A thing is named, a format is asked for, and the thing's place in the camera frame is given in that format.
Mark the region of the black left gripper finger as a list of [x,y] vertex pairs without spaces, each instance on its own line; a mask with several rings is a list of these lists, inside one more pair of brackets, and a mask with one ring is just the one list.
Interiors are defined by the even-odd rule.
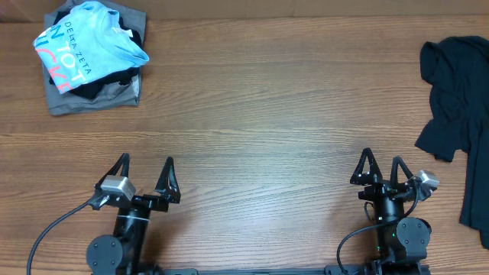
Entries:
[[168,203],[179,204],[181,193],[176,179],[175,166],[172,157],[168,157],[160,173],[154,189]]
[[95,188],[100,188],[107,176],[116,176],[119,173],[120,176],[128,177],[130,159],[129,153],[123,153],[112,168],[95,184]]

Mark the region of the light blue printed t-shirt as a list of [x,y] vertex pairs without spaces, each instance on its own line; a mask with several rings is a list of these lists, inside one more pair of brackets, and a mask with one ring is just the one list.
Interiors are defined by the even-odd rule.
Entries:
[[112,73],[138,68],[149,56],[119,24],[120,12],[97,1],[74,6],[33,46],[60,94]]

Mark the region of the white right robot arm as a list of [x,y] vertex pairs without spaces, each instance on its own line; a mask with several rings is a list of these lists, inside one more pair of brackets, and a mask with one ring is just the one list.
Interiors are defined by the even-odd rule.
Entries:
[[393,159],[390,179],[383,178],[370,148],[365,148],[350,183],[363,186],[358,198],[372,205],[371,226],[347,237],[374,230],[377,235],[378,258],[363,267],[342,268],[344,274],[428,274],[429,268],[420,261],[427,257],[431,226],[411,215],[419,202],[438,189],[434,173],[420,170],[412,173],[401,157]]

